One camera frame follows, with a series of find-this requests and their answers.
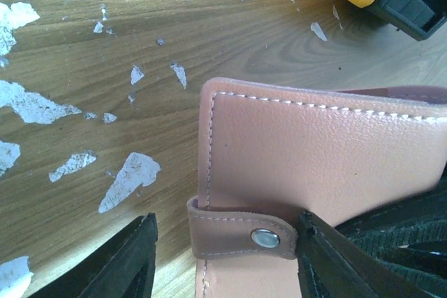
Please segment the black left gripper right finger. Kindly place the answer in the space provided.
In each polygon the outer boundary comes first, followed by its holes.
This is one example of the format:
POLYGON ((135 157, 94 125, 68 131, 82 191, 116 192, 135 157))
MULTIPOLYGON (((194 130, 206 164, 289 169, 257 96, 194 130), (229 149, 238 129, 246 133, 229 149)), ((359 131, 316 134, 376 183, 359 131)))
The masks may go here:
POLYGON ((298 219, 295 248, 303 297, 431 297, 384 267, 310 211, 298 219))

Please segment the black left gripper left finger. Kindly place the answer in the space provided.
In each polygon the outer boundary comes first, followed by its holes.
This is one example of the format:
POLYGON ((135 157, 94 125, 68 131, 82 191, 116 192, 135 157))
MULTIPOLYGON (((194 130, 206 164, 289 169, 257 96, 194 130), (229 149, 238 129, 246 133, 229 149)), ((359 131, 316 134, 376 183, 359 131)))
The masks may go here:
POLYGON ((151 297, 157 239, 156 216, 139 216, 32 297, 151 297))

